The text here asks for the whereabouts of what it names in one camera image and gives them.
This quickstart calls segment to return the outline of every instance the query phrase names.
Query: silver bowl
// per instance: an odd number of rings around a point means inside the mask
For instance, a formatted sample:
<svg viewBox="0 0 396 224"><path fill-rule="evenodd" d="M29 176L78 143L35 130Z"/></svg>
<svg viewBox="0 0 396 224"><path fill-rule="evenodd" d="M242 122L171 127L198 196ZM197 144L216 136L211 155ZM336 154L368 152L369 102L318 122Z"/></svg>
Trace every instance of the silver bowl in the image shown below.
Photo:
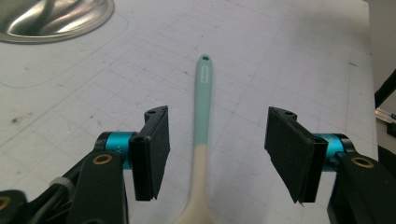
<svg viewBox="0 0 396 224"><path fill-rule="evenodd" d="M0 41L17 44L58 42L105 23L113 0L0 0Z"/></svg>

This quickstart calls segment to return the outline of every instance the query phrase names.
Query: table surface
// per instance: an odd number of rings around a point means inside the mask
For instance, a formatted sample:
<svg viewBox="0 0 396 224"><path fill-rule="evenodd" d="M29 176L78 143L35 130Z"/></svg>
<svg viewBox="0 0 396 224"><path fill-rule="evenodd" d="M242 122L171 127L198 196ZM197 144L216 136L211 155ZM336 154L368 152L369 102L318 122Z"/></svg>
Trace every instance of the table surface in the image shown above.
<svg viewBox="0 0 396 224"><path fill-rule="evenodd" d="M359 0L117 0L99 29L46 45L0 43L0 189L33 200L105 131L139 131L169 106L158 201L132 223L174 223L189 198L194 73L214 64L207 198L219 223L329 223L335 173L294 204L263 148L268 106L376 158L368 5Z"/></svg>

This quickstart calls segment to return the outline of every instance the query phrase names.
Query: teal metallic cylinder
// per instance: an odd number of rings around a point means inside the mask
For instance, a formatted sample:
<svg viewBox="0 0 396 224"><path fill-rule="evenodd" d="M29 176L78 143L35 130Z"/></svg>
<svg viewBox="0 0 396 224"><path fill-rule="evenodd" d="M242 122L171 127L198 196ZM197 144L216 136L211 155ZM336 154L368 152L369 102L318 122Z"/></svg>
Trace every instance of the teal metallic cylinder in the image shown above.
<svg viewBox="0 0 396 224"><path fill-rule="evenodd" d="M128 151L129 139L134 135L131 132L114 132L111 133L106 141L106 150L115 151L121 154L123 159L123 169L130 170Z"/></svg>
<svg viewBox="0 0 396 224"><path fill-rule="evenodd" d="M334 171L334 169L329 165L329 161L334 158L336 152L344 152L344 145L340 138L333 133L314 133L314 136L323 138L329 145L326 151L326 160L323 165L323 171Z"/></svg>

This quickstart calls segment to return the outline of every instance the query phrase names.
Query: green handle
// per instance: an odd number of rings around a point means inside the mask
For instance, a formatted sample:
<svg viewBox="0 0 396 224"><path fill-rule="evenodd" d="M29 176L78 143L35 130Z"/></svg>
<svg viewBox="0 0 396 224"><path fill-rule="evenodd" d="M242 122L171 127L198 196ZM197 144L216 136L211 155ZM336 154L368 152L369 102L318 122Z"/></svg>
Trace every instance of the green handle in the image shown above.
<svg viewBox="0 0 396 224"><path fill-rule="evenodd" d="M212 96L213 65L208 55L197 63L195 76L194 146L207 145L210 101Z"/></svg>

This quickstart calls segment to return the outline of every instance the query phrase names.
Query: brass screw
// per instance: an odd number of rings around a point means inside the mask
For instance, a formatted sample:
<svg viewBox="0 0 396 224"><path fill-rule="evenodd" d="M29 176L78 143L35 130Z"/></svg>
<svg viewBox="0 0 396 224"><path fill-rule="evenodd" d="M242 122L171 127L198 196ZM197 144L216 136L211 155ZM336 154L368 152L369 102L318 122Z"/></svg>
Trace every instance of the brass screw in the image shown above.
<svg viewBox="0 0 396 224"><path fill-rule="evenodd" d="M109 154L104 154L104 155L99 155L95 158L93 158L92 163L95 165L103 165L108 162L110 162L113 159L113 157Z"/></svg>
<svg viewBox="0 0 396 224"><path fill-rule="evenodd" d="M373 168L374 167L374 164L371 161L361 158L361 157L354 157L351 160L353 161L353 163L355 163L361 167L364 167L364 168Z"/></svg>
<svg viewBox="0 0 396 224"><path fill-rule="evenodd" d="M10 202L11 202L11 197L0 196L0 211L5 209L9 205Z"/></svg>

